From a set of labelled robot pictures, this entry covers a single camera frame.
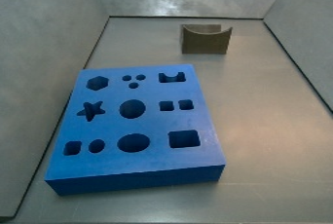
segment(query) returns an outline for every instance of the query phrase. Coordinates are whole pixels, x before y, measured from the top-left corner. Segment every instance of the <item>small round hole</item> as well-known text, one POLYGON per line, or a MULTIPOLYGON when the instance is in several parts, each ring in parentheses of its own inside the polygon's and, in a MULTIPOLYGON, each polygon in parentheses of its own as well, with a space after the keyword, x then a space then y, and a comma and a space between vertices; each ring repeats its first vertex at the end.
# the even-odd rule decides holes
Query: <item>small round hole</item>
POLYGON ((130 80, 131 80, 131 76, 130 76, 130 75, 124 75, 124 76, 122 77, 122 79, 123 79, 124 81, 130 81, 130 80))
POLYGON ((106 142, 100 139, 94 140, 88 145, 88 151, 91 153, 99 153, 104 150, 106 142))
POLYGON ((119 150, 128 153, 143 151, 150 146, 150 142, 145 134, 128 134, 119 139, 119 150))
POLYGON ((146 76, 143 75, 143 74, 139 74, 138 76, 136 76, 136 80, 145 80, 146 79, 146 76))
POLYGON ((128 87, 130 87, 131 89, 135 89, 135 88, 139 87, 139 84, 138 84, 136 82, 132 82, 132 83, 130 83, 128 87))
POLYGON ((146 105, 142 101, 131 99, 119 107, 119 113, 126 119, 138 118, 146 111, 146 105))

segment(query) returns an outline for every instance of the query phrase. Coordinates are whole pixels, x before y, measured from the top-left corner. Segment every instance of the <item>foam shape sorter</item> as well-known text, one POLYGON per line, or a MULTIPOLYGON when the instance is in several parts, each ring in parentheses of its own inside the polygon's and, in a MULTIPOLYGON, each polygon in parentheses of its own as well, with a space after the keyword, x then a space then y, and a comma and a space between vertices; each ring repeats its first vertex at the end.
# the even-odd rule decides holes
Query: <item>foam shape sorter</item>
POLYGON ((59 195, 218 181, 223 167, 193 65, 80 71, 44 178, 59 195))

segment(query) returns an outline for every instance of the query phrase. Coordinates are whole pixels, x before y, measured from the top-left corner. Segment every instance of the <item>star-shaped hole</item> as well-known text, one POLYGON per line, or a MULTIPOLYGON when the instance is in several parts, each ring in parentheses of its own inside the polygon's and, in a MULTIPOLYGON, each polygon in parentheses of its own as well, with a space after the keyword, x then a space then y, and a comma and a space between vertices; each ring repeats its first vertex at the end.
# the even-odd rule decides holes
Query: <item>star-shaped hole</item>
POLYGON ((91 122, 96 115, 104 114, 106 111, 100 109, 103 101, 96 103, 83 103, 84 110, 76 113, 76 116, 86 116, 87 122, 91 122))

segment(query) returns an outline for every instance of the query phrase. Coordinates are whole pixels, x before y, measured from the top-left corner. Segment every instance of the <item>gray floor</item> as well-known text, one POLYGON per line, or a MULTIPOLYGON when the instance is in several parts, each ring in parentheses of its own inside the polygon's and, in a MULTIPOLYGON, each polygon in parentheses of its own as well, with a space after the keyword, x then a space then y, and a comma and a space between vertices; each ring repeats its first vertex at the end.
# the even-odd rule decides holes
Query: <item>gray floor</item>
POLYGON ((332 222, 332 114, 262 21, 111 19, 88 68, 170 63, 195 65, 219 182, 59 197, 43 181, 52 144, 13 222, 332 222), (227 55, 182 55, 183 23, 233 26, 227 55))

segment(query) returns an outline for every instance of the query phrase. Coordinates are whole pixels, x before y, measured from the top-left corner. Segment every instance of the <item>rectangular hole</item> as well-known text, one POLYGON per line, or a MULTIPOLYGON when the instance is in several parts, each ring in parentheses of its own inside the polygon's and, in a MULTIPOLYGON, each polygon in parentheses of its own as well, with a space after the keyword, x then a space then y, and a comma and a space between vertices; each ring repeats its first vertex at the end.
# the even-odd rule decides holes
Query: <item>rectangular hole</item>
POLYGON ((185 82, 185 73, 178 72, 175 76, 167 76, 166 73, 159 73, 159 81, 161 83, 185 82))
POLYGON ((189 148, 201 146, 198 132, 190 131, 171 131, 169 133, 169 145, 171 148, 189 148))
POLYGON ((161 101, 161 111, 173 111, 173 101, 161 101))
POLYGON ((64 155, 66 156, 74 156, 78 155, 80 151, 80 141, 71 141, 67 143, 66 148, 64 148, 64 155))
POLYGON ((179 100, 179 109, 181 110, 193 110, 194 106, 193 106, 193 100, 186 99, 186 100, 179 100))

